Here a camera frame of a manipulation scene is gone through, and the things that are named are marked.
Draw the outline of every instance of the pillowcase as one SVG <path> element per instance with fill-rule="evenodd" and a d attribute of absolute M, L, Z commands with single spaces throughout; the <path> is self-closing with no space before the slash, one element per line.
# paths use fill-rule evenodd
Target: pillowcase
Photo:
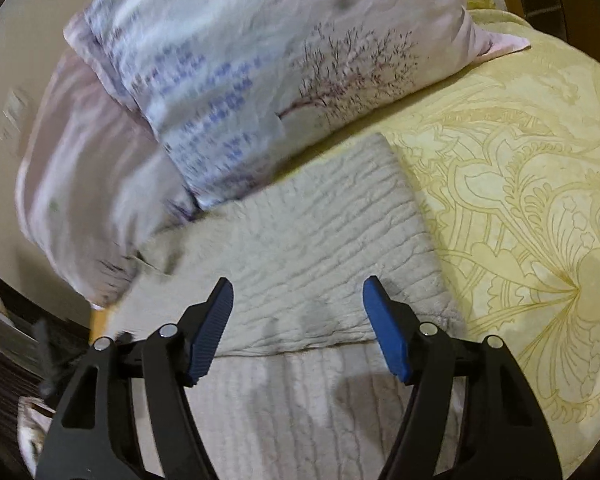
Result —
<path fill-rule="evenodd" d="M 115 301 L 136 248 L 190 218 L 192 197 L 145 120 L 115 102 L 73 51 L 60 60 L 16 180 L 25 236 L 88 301 Z"/>
<path fill-rule="evenodd" d="M 356 118 L 528 45 L 466 0 L 94 0 L 65 30 L 203 208 Z"/>

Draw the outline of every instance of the yellow fabric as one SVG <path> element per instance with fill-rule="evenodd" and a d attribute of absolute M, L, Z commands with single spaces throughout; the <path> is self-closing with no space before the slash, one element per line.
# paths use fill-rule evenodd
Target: yellow fabric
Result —
<path fill-rule="evenodd" d="M 532 47 L 379 110 L 287 169 L 384 134 L 469 337 L 505 339 L 568 475 L 600 438 L 600 65 L 512 14 L 472 15 Z"/>

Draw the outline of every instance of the blue rubber tip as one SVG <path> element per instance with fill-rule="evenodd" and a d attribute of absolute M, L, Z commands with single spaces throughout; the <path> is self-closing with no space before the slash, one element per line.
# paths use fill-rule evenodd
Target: blue rubber tip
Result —
<path fill-rule="evenodd" d="M 405 383 L 411 377 L 409 348 L 389 311 L 387 301 L 390 300 L 377 278 L 371 277 L 365 280 L 362 288 L 362 303 L 366 315 L 376 333 L 389 371 Z"/>
<path fill-rule="evenodd" d="M 229 281 L 225 281 L 214 298 L 213 304 L 209 307 L 204 323 L 192 343 L 191 361 L 187 375 L 193 384 L 197 384 L 198 380 L 209 372 L 211 361 L 216 355 L 233 307 L 234 288 Z"/>

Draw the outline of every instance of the metal screw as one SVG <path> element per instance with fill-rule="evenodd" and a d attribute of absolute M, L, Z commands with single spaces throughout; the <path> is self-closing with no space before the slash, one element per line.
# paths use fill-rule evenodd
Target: metal screw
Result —
<path fill-rule="evenodd" d="M 487 338 L 487 345 L 491 348 L 502 348 L 504 346 L 504 341 L 496 335 L 490 335 Z"/>
<path fill-rule="evenodd" d="M 438 327 L 433 323 L 422 323 L 420 325 L 420 332 L 424 335 L 436 335 L 438 333 Z"/>
<path fill-rule="evenodd" d="M 109 348 L 110 344 L 111 344 L 111 339 L 109 339 L 108 337 L 100 337 L 100 338 L 96 339 L 96 342 L 93 344 L 93 347 L 98 352 L 102 352 L 103 350 L 106 350 L 107 348 Z"/>
<path fill-rule="evenodd" d="M 177 327 L 177 325 L 174 325 L 173 323 L 162 325 L 160 327 L 160 336 L 161 337 L 173 337 L 177 333 L 178 333 L 178 327 Z"/>

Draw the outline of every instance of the ribbed blue pad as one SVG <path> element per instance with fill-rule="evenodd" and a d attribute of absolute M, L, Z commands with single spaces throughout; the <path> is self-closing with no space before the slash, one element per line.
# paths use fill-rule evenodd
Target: ribbed blue pad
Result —
<path fill-rule="evenodd" d="M 233 307 L 234 288 L 231 283 L 226 282 L 214 304 L 209 307 L 205 321 L 191 346 L 191 362 L 187 375 L 194 384 L 209 372 L 211 361 L 216 355 L 224 327 L 226 327 Z"/>
<path fill-rule="evenodd" d="M 378 290 L 374 280 L 365 280 L 362 302 L 371 327 L 376 332 L 382 355 L 389 371 L 405 383 L 411 377 L 409 349 L 392 317 L 385 296 Z"/>

